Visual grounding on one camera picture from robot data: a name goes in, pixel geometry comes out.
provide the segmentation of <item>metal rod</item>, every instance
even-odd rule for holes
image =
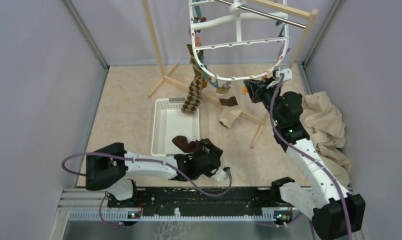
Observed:
[[[222,4],[227,4],[229,6],[231,6],[233,4],[232,2],[225,1],[225,0],[215,0],[215,1],[219,2],[219,3],[222,3]],[[268,14],[268,13],[265,13],[265,12],[262,12],[262,11],[257,11],[255,9],[252,9],[252,8],[249,8],[249,7],[239,6],[238,8],[242,9],[242,10],[245,10],[245,11],[248,11],[248,12],[251,12],[253,14],[258,14],[260,16],[263,16],[263,17],[266,17],[266,18],[269,18],[269,19],[274,19],[274,20],[277,20],[279,22],[292,25],[292,26],[295,26],[295,27],[299,27],[299,28],[302,28],[302,29],[306,28],[306,25],[303,25],[303,24],[300,24],[300,23],[297,23],[297,22],[294,22],[294,21],[290,21],[288,19],[281,18],[281,17],[278,17],[278,16],[273,16],[271,14]]]

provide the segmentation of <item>wall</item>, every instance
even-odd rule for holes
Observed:
[[[60,0],[0,1],[0,239],[48,238],[103,75]]]
[[[308,66],[343,114],[371,239],[402,239],[402,0],[348,0]]]
[[[157,64],[141,0],[73,0],[72,2],[109,65]],[[305,58],[333,2],[334,0],[288,0],[288,5],[291,7],[307,12],[313,9],[319,11],[299,60]],[[187,64],[189,53],[186,44],[191,43],[188,35],[188,0],[149,0],[149,3],[163,61],[166,64],[175,62]],[[275,12],[253,3],[248,3],[248,6],[263,12]],[[203,16],[211,20],[229,15],[229,6],[213,2],[203,4],[201,11]],[[306,20],[293,16],[289,19],[307,23]],[[277,37],[282,26],[276,27],[274,23],[275,21],[243,21],[242,39]],[[290,26],[289,32],[289,47],[294,52],[302,29]],[[203,45],[231,42],[236,39],[235,24],[204,29],[199,36]],[[280,47],[280,43],[269,43],[209,49],[205,51],[205,61],[206,63],[270,63],[276,60]],[[292,52],[286,55],[284,61],[289,62]]]

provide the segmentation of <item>floor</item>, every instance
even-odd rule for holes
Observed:
[[[208,69],[219,75],[247,76],[263,72],[267,64],[226,64],[209,65]],[[286,82],[282,92],[294,91],[304,94],[301,78],[296,65],[292,68],[293,79]],[[193,79],[191,65],[180,65],[172,78],[188,83]],[[95,122],[89,139],[87,151],[95,151],[109,144],[121,142],[127,151],[141,155],[150,155],[151,136],[154,121],[156,99],[185,97],[187,92],[164,83],[161,88],[148,98],[147,94],[160,80],[157,66],[117,66],[111,67],[96,113]],[[244,84],[233,82],[232,88],[242,93]],[[208,86],[203,94],[213,94],[215,88]],[[261,103],[251,103],[248,95],[238,95],[239,105],[245,111],[263,118],[266,110]],[[199,107],[200,135],[209,138],[224,153],[221,166],[230,167],[233,186],[270,186],[271,182],[283,177],[291,177],[302,186],[308,182],[296,163],[289,158],[276,143],[272,127],[267,124],[254,149],[251,141],[259,125],[238,117],[232,128],[220,125],[218,116],[221,108],[211,103]],[[138,187],[180,187],[191,186],[188,182],[168,181],[156,177],[135,177]],[[202,187],[227,186],[228,182],[217,182],[213,178],[200,176],[196,180]],[[84,186],[85,179],[80,177],[78,186]]]

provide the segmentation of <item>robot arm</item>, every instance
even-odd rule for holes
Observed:
[[[280,89],[277,89],[279,92],[272,103],[273,93],[279,82],[276,76],[280,72],[286,73],[290,70],[279,69],[273,73],[273,77],[262,81],[244,80],[244,84],[253,103],[262,102],[268,112],[272,111],[276,131],[280,135],[275,133],[274,138],[297,163],[311,184],[313,193],[305,191],[290,177],[285,177],[272,182],[272,195],[276,201],[290,203],[306,215],[321,239],[336,239],[347,234],[342,206],[344,201],[351,229],[356,232],[362,227],[366,203],[360,194],[351,195],[335,180],[316,152],[309,134],[300,122],[300,115],[303,113],[301,94],[289,91],[280,96]],[[287,142],[312,157],[314,161],[288,147]]]
[[[105,190],[117,201],[125,201],[134,196],[136,189],[135,182],[128,179],[131,177],[160,177],[167,180],[186,181],[187,179],[181,174],[183,173],[191,180],[196,180],[203,174],[219,182],[226,180],[228,174],[220,168],[220,157],[223,151],[209,139],[202,139],[200,142],[203,149],[197,149],[194,153],[166,157],[139,155],[126,151],[123,143],[113,143],[95,152],[126,157],[134,161],[100,156],[87,157],[85,188],[90,191]],[[161,161],[164,164],[138,160]]]

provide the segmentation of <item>white plastic basket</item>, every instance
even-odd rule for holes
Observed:
[[[200,139],[200,111],[197,110],[194,115],[183,114],[181,108],[184,102],[184,97],[162,98],[155,101],[152,156],[183,154],[172,142],[176,136],[185,136],[188,142]]]

